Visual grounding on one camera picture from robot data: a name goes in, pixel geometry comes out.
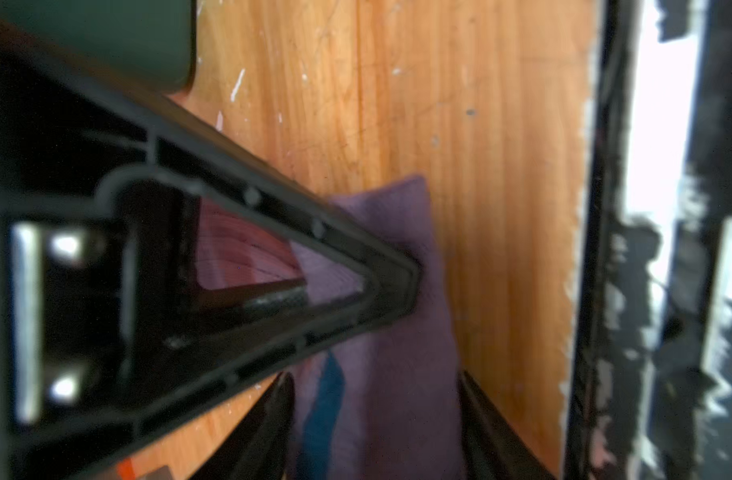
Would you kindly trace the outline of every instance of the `blue stripe on cloth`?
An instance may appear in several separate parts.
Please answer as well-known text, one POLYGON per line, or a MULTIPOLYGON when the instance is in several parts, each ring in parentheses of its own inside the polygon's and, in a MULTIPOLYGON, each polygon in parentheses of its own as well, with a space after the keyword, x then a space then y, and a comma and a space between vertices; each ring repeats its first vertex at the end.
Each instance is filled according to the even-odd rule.
POLYGON ((344 374, 331 352, 323 366, 321 381, 313 407, 302 429, 302 442, 297 456, 299 480, 324 480, 331 456, 331 436, 337 423, 344 396, 344 374))

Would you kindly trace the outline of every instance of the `purple cloth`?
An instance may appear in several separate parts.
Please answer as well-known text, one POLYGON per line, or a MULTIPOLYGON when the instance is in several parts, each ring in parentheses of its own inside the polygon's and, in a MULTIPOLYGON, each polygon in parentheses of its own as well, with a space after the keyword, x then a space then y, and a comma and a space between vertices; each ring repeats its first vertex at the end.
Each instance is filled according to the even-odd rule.
MULTIPOLYGON (((462 478, 459 359, 443 288, 443 263, 433 236, 425 180, 397 184, 333 202, 422 267, 416 309, 389 327, 331 349, 345 387, 327 466, 328 478, 462 478)), ((311 293, 326 278, 342 284, 340 266, 317 261, 292 245, 311 293)), ((296 385, 287 474, 295 468, 305 419, 318 394, 328 353, 290 369, 296 385)))

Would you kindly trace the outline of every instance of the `green object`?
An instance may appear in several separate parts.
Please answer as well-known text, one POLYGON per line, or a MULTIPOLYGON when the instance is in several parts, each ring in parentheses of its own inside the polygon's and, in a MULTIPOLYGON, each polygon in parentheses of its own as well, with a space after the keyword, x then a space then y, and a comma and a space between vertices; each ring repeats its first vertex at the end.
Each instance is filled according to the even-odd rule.
POLYGON ((0 0, 0 18, 158 90, 193 72, 193 0, 0 0))

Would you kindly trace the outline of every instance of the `folded cloth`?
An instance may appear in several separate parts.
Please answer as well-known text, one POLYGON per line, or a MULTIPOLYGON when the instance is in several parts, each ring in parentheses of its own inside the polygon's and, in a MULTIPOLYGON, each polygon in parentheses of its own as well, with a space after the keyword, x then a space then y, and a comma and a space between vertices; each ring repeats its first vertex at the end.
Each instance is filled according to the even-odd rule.
MULTIPOLYGON (((412 177, 333 202, 415 258, 422 279, 409 316, 290 369, 296 403, 287 474, 301 480, 461 478, 459 360, 425 180, 412 177)), ((311 292, 326 290, 326 278, 337 278, 331 288, 341 284, 340 266, 292 249, 311 292)))

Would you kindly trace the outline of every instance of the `wooden table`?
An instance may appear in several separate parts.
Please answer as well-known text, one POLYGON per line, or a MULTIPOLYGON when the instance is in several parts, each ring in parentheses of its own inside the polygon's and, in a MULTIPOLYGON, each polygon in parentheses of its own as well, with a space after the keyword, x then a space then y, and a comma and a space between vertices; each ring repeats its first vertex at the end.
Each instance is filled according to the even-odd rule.
MULTIPOLYGON (((182 105, 321 195, 427 178, 463 366, 557 475, 596 2, 196 1, 182 105)), ((186 478, 251 404, 148 447, 136 474, 169 455, 186 478)))

